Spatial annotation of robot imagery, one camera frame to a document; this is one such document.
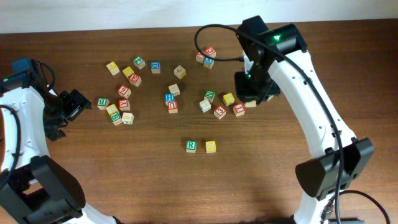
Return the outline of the yellow S block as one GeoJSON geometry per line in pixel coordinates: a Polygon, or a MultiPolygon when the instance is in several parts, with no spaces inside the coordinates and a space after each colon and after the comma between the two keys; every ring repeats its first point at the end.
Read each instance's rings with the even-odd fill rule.
{"type": "Polygon", "coordinates": [[[205,143],[206,152],[207,153],[214,153],[216,152],[216,142],[215,141],[207,141],[205,143]]]}
{"type": "Polygon", "coordinates": [[[256,100],[245,102],[244,106],[246,108],[255,108],[257,106],[256,100]]]}

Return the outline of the green R block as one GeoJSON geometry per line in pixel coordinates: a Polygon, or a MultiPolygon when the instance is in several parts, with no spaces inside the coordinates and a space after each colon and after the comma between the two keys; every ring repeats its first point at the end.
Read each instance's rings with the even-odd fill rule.
{"type": "Polygon", "coordinates": [[[197,142],[188,140],[187,143],[186,143],[185,150],[187,152],[195,153],[196,150],[197,150],[197,142]]]}

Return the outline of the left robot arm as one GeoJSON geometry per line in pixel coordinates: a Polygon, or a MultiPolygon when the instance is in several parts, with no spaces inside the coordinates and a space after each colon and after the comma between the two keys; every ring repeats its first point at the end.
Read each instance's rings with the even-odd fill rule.
{"type": "Polygon", "coordinates": [[[18,223],[118,224],[88,204],[77,179],[50,157],[47,141],[65,137],[62,129],[91,102],[78,90],[54,91],[46,68],[24,57],[1,79],[1,206],[18,223]]]}

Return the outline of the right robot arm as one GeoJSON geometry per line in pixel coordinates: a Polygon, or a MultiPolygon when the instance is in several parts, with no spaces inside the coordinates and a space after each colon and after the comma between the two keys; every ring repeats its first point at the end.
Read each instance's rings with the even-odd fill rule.
{"type": "Polygon", "coordinates": [[[299,208],[280,222],[328,223],[334,202],[372,157],[373,144],[368,138],[358,139],[335,110],[295,25],[269,29],[255,16],[242,22],[236,36],[245,63],[245,70],[234,75],[237,97],[259,105],[283,93],[312,155],[295,168],[303,189],[299,208]]]}

